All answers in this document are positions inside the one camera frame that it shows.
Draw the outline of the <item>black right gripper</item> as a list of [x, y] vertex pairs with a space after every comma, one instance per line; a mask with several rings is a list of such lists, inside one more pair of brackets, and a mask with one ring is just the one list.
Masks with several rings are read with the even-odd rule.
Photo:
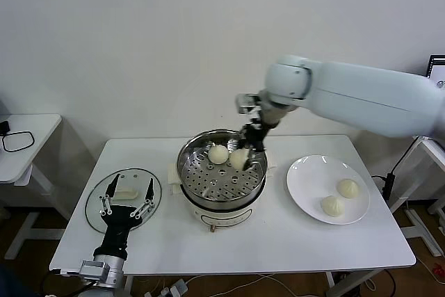
[[240, 130], [238, 148], [248, 149], [243, 170], [256, 168], [257, 166], [263, 171], [266, 170], [264, 139], [267, 137], [269, 131], [270, 125], [265, 123], [261, 118], [251, 118], [249, 123], [244, 126], [244, 129]]

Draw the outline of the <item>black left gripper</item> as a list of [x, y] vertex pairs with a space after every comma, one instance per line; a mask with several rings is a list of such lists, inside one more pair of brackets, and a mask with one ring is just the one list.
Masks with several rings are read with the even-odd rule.
[[127, 241], [130, 230], [142, 224], [142, 217], [150, 212], [154, 198], [154, 180], [151, 178], [143, 203], [135, 208], [128, 206], [112, 205], [111, 200], [115, 195], [120, 173], [114, 176], [107, 186], [105, 194], [99, 196], [102, 208], [99, 213], [106, 223], [106, 231], [102, 244], [95, 249], [93, 256], [109, 255], [120, 259], [127, 259]]

